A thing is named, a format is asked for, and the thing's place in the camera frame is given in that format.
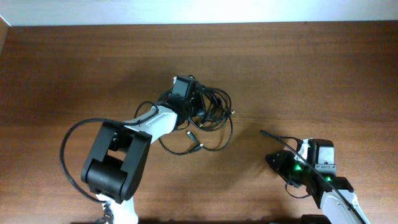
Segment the wooden surface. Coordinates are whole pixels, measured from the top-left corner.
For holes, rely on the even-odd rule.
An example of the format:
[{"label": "wooden surface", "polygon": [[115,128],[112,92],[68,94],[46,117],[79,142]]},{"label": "wooden surface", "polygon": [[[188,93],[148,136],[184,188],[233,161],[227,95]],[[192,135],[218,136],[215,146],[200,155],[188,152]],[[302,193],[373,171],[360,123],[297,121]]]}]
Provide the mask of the wooden surface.
[{"label": "wooden surface", "polygon": [[[231,95],[233,142],[183,157],[154,143],[134,196],[141,218],[270,221],[320,213],[312,198],[290,197],[264,162],[281,149],[260,136],[266,129],[331,139],[337,174],[351,182],[369,220],[396,222],[398,22],[10,28],[0,59],[2,222],[101,216],[62,173],[63,135],[81,119],[131,119],[173,76],[190,74]],[[67,144],[77,179],[97,131],[86,125]],[[215,146],[229,129],[191,131]],[[183,151],[192,142],[181,132],[165,143]]]},{"label": "wooden surface", "polygon": [[8,24],[0,17],[0,56],[2,48],[4,46],[4,42],[6,41],[7,31],[8,31]]}]

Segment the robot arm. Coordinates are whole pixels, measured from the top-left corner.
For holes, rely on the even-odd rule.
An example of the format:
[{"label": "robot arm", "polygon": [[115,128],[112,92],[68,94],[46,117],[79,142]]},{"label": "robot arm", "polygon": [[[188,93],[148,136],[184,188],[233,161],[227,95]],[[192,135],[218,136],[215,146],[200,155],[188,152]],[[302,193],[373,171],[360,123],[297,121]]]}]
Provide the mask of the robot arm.
[{"label": "robot arm", "polygon": [[[344,198],[354,205],[356,211],[361,215],[366,223],[370,223],[363,213],[361,206],[359,206],[356,194],[349,190],[338,190]],[[334,190],[331,192],[324,192],[321,199],[321,206],[323,214],[328,217],[331,223],[354,223],[360,224],[361,221],[355,213],[348,209],[344,201],[336,194]]]},{"label": "robot arm", "polygon": [[[204,96],[209,99],[208,108],[205,106]],[[101,223],[138,222],[132,196],[140,184],[149,147],[161,136],[176,130],[185,121],[205,131],[216,131],[227,120],[230,121],[230,139],[219,149],[206,148],[190,132],[187,133],[188,136],[197,145],[187,152],[172,152],[161,143],[166,150],[176,155],[189,154],[202,148],[217,151],[226,147],[232,138],[233,111],[230,97],[223,90],[201,85],[193,76],[175,77],[174,86],[159,98],[158,103],[151,104],[153,107],[148,112],[133,120],[125,122],[101,118],[84,120],[74,125],[65,135],[60,150],[61,165],[76,189],[95,202],[104,202],[104,217],[97,220]],[[103,122],[81,172],[81,180],[89,186],[91,192],[96,194],[98,200],[77,186],[63,161],[63,152],[70,133],[87,121]],[[124,160],[111,156],[109,151],[126,153]]]},{"label": "robot arm", "polygon": [[[298,144],[295,154],[281,150],[266,156],[266,161],[271,169],[276,171],[287,184],[296,188],[305,185],[307,193],[313,197],[317,207],[322,209],[323,214],[331,223],[370,223],[359,206],[354,188],[345,177],[336,177],[333,143],[324,139],[296,140]],[[329,184],[353,205],[363,222],[353,209],[348,208],[344,200],[330,188],[329,184],[309,169],[302,159],[313,166]]]}]

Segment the wood grain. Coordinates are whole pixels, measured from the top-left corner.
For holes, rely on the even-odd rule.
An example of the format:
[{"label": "wood grain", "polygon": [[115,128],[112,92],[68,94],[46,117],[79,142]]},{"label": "wood grain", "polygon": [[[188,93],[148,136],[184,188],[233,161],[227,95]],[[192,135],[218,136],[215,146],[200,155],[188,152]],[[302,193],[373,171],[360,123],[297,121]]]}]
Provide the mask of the wood grain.
[{"label": "wood grain", "polygon": [[[192,74],[231,95],[233,142],[183,157],[154,143],[134,196],[141,218],[271,221],[320,213],[311,198],[288,196],[264,162],[281,149],[259,135],[266,129],[331,139],[337,173],[356,189],[369,220],[394,223],[397,61],[394,21],[11,27],[0,59],[2,222],[97,219],[101,207],[62,173],[63,135],[85,118],[131,119],[173,76]],[[97,131],[88,124],[68,142],[77,179]],[[191,131],[214,146],[229,130]],[[183,151],[192,142],[181,132],[165,143]]]}]

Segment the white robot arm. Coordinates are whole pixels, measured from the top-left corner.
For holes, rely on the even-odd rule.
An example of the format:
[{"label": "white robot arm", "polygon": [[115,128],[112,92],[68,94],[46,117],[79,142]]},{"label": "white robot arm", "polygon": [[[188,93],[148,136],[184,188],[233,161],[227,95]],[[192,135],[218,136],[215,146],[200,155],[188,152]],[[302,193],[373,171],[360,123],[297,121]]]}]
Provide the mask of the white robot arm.
[{"label": "white robot arm", "polygon": [[[141,115],[140,117],[127,121],[133,123],[137,120],[143,120],[146,117],[153,114],[155,108],[152,107],[150,111]],[[139,126],[125,126],[128,129],[139,132],[143,131],[152,136],[150,143],[155,142],[161,136],[171,133],[174,130],[175,123],[177,122],[177,114],[171,109],[164,106],[159,106],[159,112],[153,118],[142,123]],[[107,224],[136,224],[138,223],[138,216],[134,210],[134,199],[131,197],[129,200],[125,200],[122,203],[117,203],[114,199],[103,195],[96,195],[99,200],[107,201],[103,203],[104,208],[104,221]]]},{"label": "white robot arm", "polygon": [[299,188],[301,185],[305,185],[307,196],[313,197],[317,207],[322,209],[323,214],[332,224],[370,223],[359,206],[354,188],[345,177],[336,176],[335,148],[331,141],[324,139],[300,140],[292,137],[273,136],[265,131],[261,131],[261,133],[278,141],[281,139],[297,141],[296,151],[283,142],[292,152],[281,150],[269,154],[266,161],[271,169],[286,181],[286,186],[293,185]]}]

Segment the black plastic housing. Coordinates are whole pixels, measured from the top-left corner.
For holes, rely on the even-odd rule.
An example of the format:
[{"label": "black plastic housing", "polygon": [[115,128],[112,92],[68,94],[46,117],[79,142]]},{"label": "black plastic housing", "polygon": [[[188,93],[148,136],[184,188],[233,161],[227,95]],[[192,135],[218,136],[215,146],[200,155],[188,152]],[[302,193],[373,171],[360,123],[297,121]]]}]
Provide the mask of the black plastic housing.
[{"label": "black plastic housing", "polygon": [[[144,172],[152,136],[103,123],[81,171],[81,180],[90,191],[121,203],[136,192]],[[108,155],[108,150],[124,149],[124,160]]]},{"label": "black plastic housing", "polygon": [[176,77],[173,90],[168,95],[167,105],[164,105],[177,113],[176,126],[183,124],[190,116],[204,113],[204,101],[197,92],[198,85],[199,82],[193,77]]},{"label": "black plastic housing", "polygon": [[[333,142],[325,139],[310,139],[308,141],[310,149],[308,149],[308,162],[314,166],[318,164],[319,153],[323,148],[333,148]],[[297,151],[301,148],[301,143],[297,145]],[[301,185],[306,186],[306,191],[311,195],[317,205],[320,208],[321,199],[324,192],[330,192],[331,187],[325,183],[316,173],[310,170],[304,163],[298,162],[294,159],[293,152],[280,150],[266,156],[266,162],[269,164],[270,168],[277,172],[287,183],[299,188]],[[295,166],[299,164],[301,170],[295,170]],[[354,188],[348,182],[345,177],[336,177],[335,175],[330,175],[329,173],[324,174],[320,172],[323,176],[328,176],[330,178],[330,184],[336,190],[348,190],[349,192],[354,192]]]}]

